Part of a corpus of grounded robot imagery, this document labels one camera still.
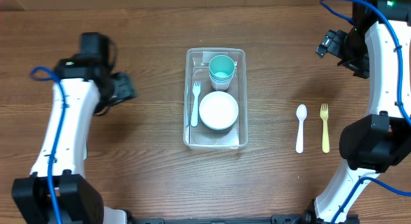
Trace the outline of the yellow fork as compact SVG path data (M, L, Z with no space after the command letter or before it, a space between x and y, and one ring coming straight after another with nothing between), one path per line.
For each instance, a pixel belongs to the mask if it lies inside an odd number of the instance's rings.
M324 153L329 153L330 145L329 145L329 134L328 134L328 104L323 103L321 104L320 108L320 118L322 120L322 151Z

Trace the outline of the blue cup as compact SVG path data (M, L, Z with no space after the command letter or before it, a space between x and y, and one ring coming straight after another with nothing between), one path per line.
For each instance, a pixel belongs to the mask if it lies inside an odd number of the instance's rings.
M233 78L234 78L234 76L232 75L232 76L230 76L230 77L226 77L226 78L223 78L223 79L221 80L221 79L215 78L212 74L210 75L211 81L212 81L212 82L215 82L215 83L218 83L218 84L230 83Z

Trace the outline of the clear plastic container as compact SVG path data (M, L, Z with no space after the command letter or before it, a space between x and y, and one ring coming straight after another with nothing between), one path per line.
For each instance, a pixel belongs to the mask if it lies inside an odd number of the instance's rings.
M234 78L225 91L237 101L239 114L235 123L226 130L212 130L203 124L199 105L209 93L215 92L211 85L209 62L217 55L226 55L234 60ZM237 150L244 147L248 141L247 124L247 75L246 55L241 49L222 47L203 47L189 49L186 55L186 78L184 93L184 143L192 150ZM201 82L201 93L198 97L198 125L191 126L191 112L194 95L193 85Z

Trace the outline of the white spoon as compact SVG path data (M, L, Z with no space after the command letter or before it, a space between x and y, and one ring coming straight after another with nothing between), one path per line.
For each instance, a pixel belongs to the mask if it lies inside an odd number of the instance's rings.
M306 119L308 113L306 105L300 104L296 110L296 117L299 121L299 127L297 131L297 138L295 144L295 150L297 153L302 153L304 149L304 120Z

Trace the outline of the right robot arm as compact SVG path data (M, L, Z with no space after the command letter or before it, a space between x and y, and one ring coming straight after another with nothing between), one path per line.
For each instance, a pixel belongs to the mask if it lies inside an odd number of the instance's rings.
M351 30L328 31L316 52L368 79L369 103L365 116L343 129L341 163L303 223L358 223L349 213L356 199L410 153L410 0L348 1Z

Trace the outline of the green cup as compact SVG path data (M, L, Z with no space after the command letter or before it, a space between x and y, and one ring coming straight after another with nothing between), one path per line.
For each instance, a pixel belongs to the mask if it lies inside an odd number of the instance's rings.
M226 55L214 56L209 62L211 76L216 80L227 80L235 71L235 63Z

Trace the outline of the pink cup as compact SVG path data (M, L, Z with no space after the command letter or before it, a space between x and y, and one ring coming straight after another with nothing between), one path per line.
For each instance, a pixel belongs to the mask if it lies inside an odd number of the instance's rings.
M226 82L226 83L211 82L211 85L213 89L216 91L225 91L229 88L230 82Z

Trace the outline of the pale blue fork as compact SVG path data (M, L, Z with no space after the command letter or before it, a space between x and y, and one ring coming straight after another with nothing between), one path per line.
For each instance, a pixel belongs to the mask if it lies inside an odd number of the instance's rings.
M193 108L191 112L191 126L196 127L198 125L198 97L201 93L201 82L196 81L193 85L192 93L194 95Z
M83 149L83 160L87 159L87 143L85 143L84 149Z

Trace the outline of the light blue bowl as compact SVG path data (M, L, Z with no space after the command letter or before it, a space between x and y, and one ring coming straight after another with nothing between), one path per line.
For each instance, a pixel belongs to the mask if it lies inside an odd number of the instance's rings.
M212 130L226 130L232 126L232 124L220 124L220 123L213 123L213 124L206 123L205 125Z

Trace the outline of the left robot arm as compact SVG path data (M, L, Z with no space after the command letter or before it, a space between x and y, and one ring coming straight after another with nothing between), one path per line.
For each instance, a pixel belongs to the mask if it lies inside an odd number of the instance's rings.
M136 97L126 73L97 59L62 59L54 69L35 67L53 82L53 106L39 156L12 198L26 223L133 223L130 212L106 207L85 179L87 137L93 116Z

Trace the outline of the white bowl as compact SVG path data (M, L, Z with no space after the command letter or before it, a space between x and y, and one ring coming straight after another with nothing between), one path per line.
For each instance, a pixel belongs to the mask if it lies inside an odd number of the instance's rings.
M202 99L199 114L203 124L234 124L238 118L239 106L230 94L215 91Z

